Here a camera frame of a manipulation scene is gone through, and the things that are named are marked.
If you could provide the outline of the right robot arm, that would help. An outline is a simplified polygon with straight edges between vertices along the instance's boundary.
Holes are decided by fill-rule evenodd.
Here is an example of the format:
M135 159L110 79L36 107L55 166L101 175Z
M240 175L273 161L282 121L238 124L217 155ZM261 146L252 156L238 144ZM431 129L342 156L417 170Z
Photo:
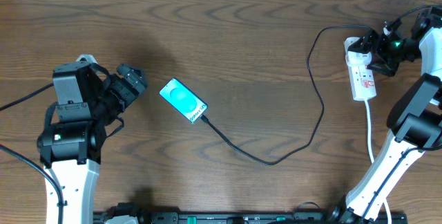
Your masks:
M401 19L387 23L383 33L369 30L345 40L345 60L355 83L365 88L373 80L363 71L388 77L401 62L421 60L421 76L394 105L387 118L388 133L381 152L363 179L335 208L329 221L374 223L387 196L410 165L426 151L441 148L441 115L427 109L441 106L441 7L422 6L408 38L397 32Z

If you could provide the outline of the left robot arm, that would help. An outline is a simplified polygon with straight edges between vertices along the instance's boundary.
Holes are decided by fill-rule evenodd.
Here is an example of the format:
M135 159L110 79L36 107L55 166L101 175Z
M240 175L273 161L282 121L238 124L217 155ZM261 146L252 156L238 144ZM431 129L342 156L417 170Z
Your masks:
M92 223L106 126L146 89L144 72L120 64L110 74L92 55L53 70L57 101L51 104L37 149L44 171L47 223Z

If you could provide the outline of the Galaxy S25 smartphone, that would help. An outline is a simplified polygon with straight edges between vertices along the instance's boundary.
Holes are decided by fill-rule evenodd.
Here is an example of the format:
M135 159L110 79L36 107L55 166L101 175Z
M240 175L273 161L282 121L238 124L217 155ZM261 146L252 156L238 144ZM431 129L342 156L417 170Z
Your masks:
M160 95L190 123L194 123L208 109L203 100L175 77L160 90Z

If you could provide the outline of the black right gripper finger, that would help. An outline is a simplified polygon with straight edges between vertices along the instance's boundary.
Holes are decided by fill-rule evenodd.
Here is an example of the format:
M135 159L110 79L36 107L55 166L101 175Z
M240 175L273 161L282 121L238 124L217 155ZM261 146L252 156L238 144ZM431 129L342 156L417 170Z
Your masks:
M382 62L372 62L367 65L367 68L376 72L380 73L381 75L385 75L387 77L393 77L395 76L397 70L399 67L399 63L395 64L385 64Z
M348 51L368 54L375 47L379 34L375 30L368 30L362 37L359 37L348 47Z

